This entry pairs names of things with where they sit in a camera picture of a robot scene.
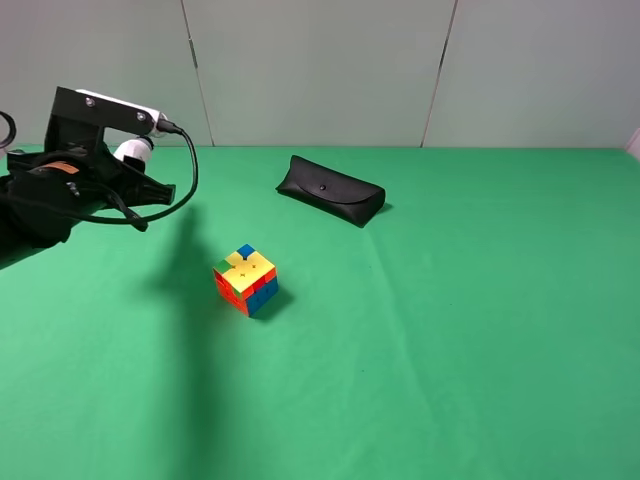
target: robotic arm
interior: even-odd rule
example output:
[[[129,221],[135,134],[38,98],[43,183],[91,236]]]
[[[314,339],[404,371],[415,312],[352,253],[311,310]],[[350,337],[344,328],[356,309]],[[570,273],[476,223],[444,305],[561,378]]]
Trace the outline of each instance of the robotic arm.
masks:
[[[13,119],[7,139],[0,142],[0,158],[16,135]],[[104,131],[113,128],[138,137],[111,154]],[[150,136],[182,135],[191,152],[191,189],[173,206],[147,217],[131,207],[171,205],[175,186],[145,175],[151,158]],[[59,87],[49,119],[44,151],[7,153],[9,174],[0,177],[0,269],[47,248],[66,242],[80,221],[131,225],[144,232],[149,222],[185,205],[198,186],[198,162],[193,142],[180,127],[157,111],[87,90]],[[125,218],[99,217],[103,209]]]

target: green fabric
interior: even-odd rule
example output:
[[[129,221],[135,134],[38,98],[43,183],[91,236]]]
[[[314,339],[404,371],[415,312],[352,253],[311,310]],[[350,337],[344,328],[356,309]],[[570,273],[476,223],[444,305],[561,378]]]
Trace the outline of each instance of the green fabric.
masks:
[[[199,152],[146,234],[81,225],[0,272],[0,478],[640,478],[633,158]],[[278,195],[293,153],[391,207],[359,229]],[[183,192],[187,151],[150,174]],[[257,319],[212,274],[245,243],[278,268]]]

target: black cable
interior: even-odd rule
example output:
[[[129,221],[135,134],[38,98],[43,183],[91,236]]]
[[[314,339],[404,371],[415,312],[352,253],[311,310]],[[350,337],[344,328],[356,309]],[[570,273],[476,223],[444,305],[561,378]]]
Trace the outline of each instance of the black cable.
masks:
[[[16,129],[16,122],[13,120],[11,115],[9,115],[8,113],[4,113],[3,111],[0,110],[0,117],[4,118],[5,121],[7,122],[7,125],[9,125],[9,133],[7,134],[7,138],[5,138],[0,142],[0,150],[1,150],[13,143],[13,141],[16,139],[18,130]]]
[[[4,195],[0,195],[0,201],[12,204],[19,203],[21,205],[26,205],[29,207],[38,207],[45,210],[50,211],[56,215],[60,215],[61,217],[71,218],[73,220],[79,220],[87,223],[97,223],[100,225],[134,225],[139,224],[141,222],[154,222],[156,220],[160,220],[172,213],[176,212],[180,208],[182,208],[186,203],[191,200],[191,197],[196,193],[198,189],[198,180],[199,180],[199,167],[198,167],[198,155],[196,153],[196,147],[191,140],[191,137],[184,129],[178,127],[173,122],[169,122],[167,120],[159,120],[157,124],[157,128],[160,131],[167,133],[177,133],[181,135],[185,141],[187,142],[187,146],[189,147],[189,152],[191,153],[191,166],[192,166],[192,181],[191,188],[187,192],[187,194],[182,197],[182,199],[172,205],[171,207],[162,210],[161,212],[154,213],[153,215],[148,215],[146,217],[138,217],[136,219],[127,219],[127,218],[110,218],[110,217],[96,217],[94,215],[85,215],[83,213],[73,212],[71,210],[65,210],[63,208],[52,207],[44,202],[38,202],[33,200],[27,200],[24,198],[14,198],[7,197]]]

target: leather case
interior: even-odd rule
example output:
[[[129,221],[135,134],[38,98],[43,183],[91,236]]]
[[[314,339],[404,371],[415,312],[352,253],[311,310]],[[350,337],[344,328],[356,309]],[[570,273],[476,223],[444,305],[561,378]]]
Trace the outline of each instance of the leather case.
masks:
[[[383,188],[294,155],[278,193],[364,227],[382,208]]]

